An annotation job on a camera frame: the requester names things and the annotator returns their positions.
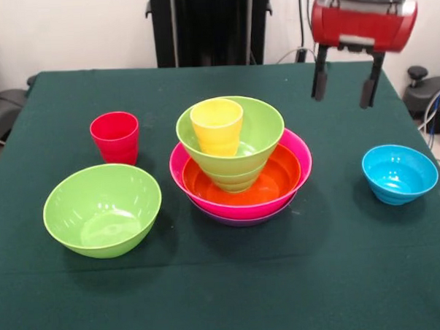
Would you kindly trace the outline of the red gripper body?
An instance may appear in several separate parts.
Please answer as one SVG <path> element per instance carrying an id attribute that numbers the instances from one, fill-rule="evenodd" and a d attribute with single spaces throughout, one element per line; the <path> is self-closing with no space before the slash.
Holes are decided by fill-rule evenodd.
<path id="1" fill-rule="evenodd" d="M 379 52 L 401 52 L 417 19 L 417 2 L 314 0 L 312 36 L 320 45 L 355 45 Z"/>

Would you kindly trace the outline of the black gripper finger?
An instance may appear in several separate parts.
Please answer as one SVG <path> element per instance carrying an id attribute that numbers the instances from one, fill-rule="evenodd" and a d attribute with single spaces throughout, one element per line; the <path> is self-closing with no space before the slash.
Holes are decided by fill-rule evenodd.
<path id="1" fill-rule="evenodd" d="M 385 53 L 372 53 L 373 65 L 368 79 L 364 82 L 362 88 L 362 96 L 360 98 L 360 107 L 365 109 L 374 106 L 374 97 L 379 83 L 382 66 L 384 63 Z"/>
<path id="2" fill-rule="evenodd" d="M 328 47 L 326 45 L 318 45 L 318 53 L 315 60 L 314 77 L 312 84 L 311 97 L 317 101 L 322 101 L 325 94 L 327 84 L 326 57 Z"/>

